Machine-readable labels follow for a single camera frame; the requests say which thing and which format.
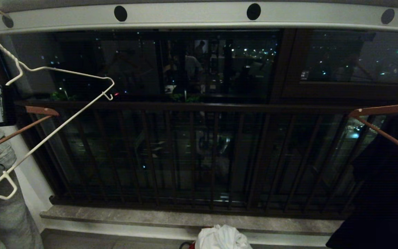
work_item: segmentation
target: white wall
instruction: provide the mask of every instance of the white wall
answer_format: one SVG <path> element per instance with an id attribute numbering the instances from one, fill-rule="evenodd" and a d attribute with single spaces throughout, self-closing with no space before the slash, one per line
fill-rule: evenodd
<path id="1" fill-rule="evenodd" d="M 17 130 L 15 126 L 6 126 L 1 127 L 0 129 L 7 135 L 12 134 Z M 29 151 L 21 136 L 12 138 L 10 142 L 18 159 L 22 158 Z M 33 157 L 29 157 L 25 160 L 18 168 L 15 169 L 15 173 L 18 177 L 27 207 L 35 220 L 39 231 L 42 232 L 45 225 L 39 217 L 39 213 L 41 211 L 48 210 L 52 206 L 49 201 L 49 197 L 53 192 Z"/>

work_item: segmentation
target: white wire hanger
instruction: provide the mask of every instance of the white wire hanger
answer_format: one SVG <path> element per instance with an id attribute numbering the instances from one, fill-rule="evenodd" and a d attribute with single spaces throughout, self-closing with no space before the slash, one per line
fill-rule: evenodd
<path id="1" fill-rule="evenodd" d="M 2 12 L 0 10 L 0 14 L 11 19 L 9 15 L 7 15 L 6 13 Z M 95 103 L 98 99 L 100 99 L 102 96 L 105 96 L 108 100 L 112 100 L 113 99 L 113 95 L 108 96 L 106 94 L 106 92 L 108 92 L 114 85 L 115 82 L 113 81 L 112 78 L 110 77 L 99 77 L 99 76 L 95 76 L 95 75 L 90 75 L 90 74 L 83 74 L 83 73 L 79 73 L 79 72 L 73 72 L 73 71 L 68 71 L 68 70 L 63 70 L 63 69 L 57 69 L 54 67 L 48 67 L 48 66 L 41 66 L 38 68 L 33 68 L 30 69 L 28 66 L 26 66 L 24 63 L 22 63 L 21 61 L 18 60 L 18 58 L 16 58 L 12 53 L 10 53 L 7 49 L 5 49 L 1 44 L 0 44 L 0 49 L 6 54 L 8 55 L 16 64 L 16 68 L 18 68 L 19 74 L 14 77 L 13 79 L 9 80 L 6 85 L 10 85 L 12 84 L 14 81 L 16 81 L 17 79 L 21 78 L 24 74 L 24 72 L 22 71 L 22 68 L 26 69 L 27 71 L 30 72 L 35 72 L 35 71 L 40 71 L 40 70 L 53 70 L 53 71 L 59 71 L 59 72 L 64 72 L 64 73 L 69 73 L 69 74 L 77 74 L 77 75 L 81 75 L 81 76 L 85 76 L 85 77 L 93 77 L 96 79 L 104 79 L 104 80 L 110 80 L 112 82 L 112 84 L 103 92 L 101 92 L 101 94 L 96 97 L 95 99 L 93 99 L 90 103 L 88 103 L 86 106 L 84 106 L 81 110 L 79 110 L 78 112 L 76 112 L 73 116 L 71 116 L 68 120 L 66 120 L 63 124 L 61 124 L 57 129 L 55 129 L 53 132 L 51 132 L 46 138 L 44 138 L 39 144 L 37 144 L 33 149 L 31 149 L 21 160 L 17 161 L 10 169 L 8 169 L 7 171 L 3 171 L 3 174 L 0 176 L 0 182 L 6 178 L 8 180 L 8 182 L 11 184 L 11 186 L 13 187 L 13 191 L 11 192 L 11 194 L 9 194 L 8 196 L 3 196 L 0 195 L 0 199 L 2 200 L 9 200 L 11 197 L 13 197 L 13 195 L 16 193 L 16 191 L 18 190 L 18 187 L 16 186 L 16 184 L 13 182 L 13 180 L 10 178 L 9 173 L 12 172 L 16 167 L 18 167 L 25 159 L 27 159 L 31 154 L 33 154 L 41 145 L 43 145 L 45 142 L 47 142 L 47 140 L 49 140 L 53 135 L 55 135 L 58 131 L 60 131 L 64 126 L 66 126 L 70 121 L 72 121 L 74 118 L 76 118 L 79 114 L 81 114 L 81 112 L 83 112 L 85 109 L 87 109 L 89 106 L 91 106 L 93 103 Z"/>

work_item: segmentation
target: white laundry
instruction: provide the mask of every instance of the white laundry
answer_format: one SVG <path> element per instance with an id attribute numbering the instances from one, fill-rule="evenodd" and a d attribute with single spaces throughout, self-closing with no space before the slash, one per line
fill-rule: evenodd
<path id="1" fill-rule="evenodd" d="M 204 228 L 198 235 L 195 249 L 252 249 L 247 237 L 229 225 Z"/>

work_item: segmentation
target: brown hanger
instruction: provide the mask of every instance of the brown hanger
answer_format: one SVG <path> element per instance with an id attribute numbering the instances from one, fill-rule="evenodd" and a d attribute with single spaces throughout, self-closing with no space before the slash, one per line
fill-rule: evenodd
<path id="1" fill-rule="evenodd" d="M 395 143 L 398 145 L 398 140 L 389 135 L 388 133 L 382 131 L 381 129 L 377 128 L 371 123 L 368 123 L 366 120 L 360 118 L 360 116 L 365 116 L 365 115 L 379 115 L 379 114 L 394 114 L 398 113 L 398 104 L 397 105 L 387 105 L 387 106 L 379 106 L 379 107 L 370 107 L 370 108 L 363 108 L 363 109 L 356 109 L 349 113 L 349 117 L 355 118 L 358 121 L 364 123 L 366 126 L 369 128 L 375 130 L 378 134 L 381 134 L 382 136 L 386 137 L 389 139 L 391 142 Z"/>
<path id="2" fill-rule="evenodd" d="M 23 127 L 22 129 L 17 130 L 16 132 L 13 132 L 12 134 L 8 135 L 7 137 L 3 137 L 0 139 L 0 144 L 3 142 L 11 139 L 12 137 L 15 137 L 16 135 L 19 135 L 23 133 L 24 131 L 32 128 L 33 126 L 36 126 L 38 123 L 41 123 L 53 116 L 59 116 L 59 113 L 53 109 L 50 108 L 44 108 L 44 107 L 38 107 L 38 106 L 26 106 L 26 111 L 27 113 L 33 113 L 33 114 L 44 114 L 47 115 L 44 118 L 41 118 L 39 120 L 36 120 L 35 122 L 29 124 L 28 126 Z"/>

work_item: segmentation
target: floor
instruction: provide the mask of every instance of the floor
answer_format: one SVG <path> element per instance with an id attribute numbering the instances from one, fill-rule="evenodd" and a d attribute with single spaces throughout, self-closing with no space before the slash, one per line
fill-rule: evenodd
<path id="1" fill-rule="evenodd" d="M 178 249 L 185 241 L 154 238 L 136 238 L 60 230 L 44 230 L 45 249 Z M 252 245 L 253 249 L 320 249 L 321 247 L 288 247 Z"/>

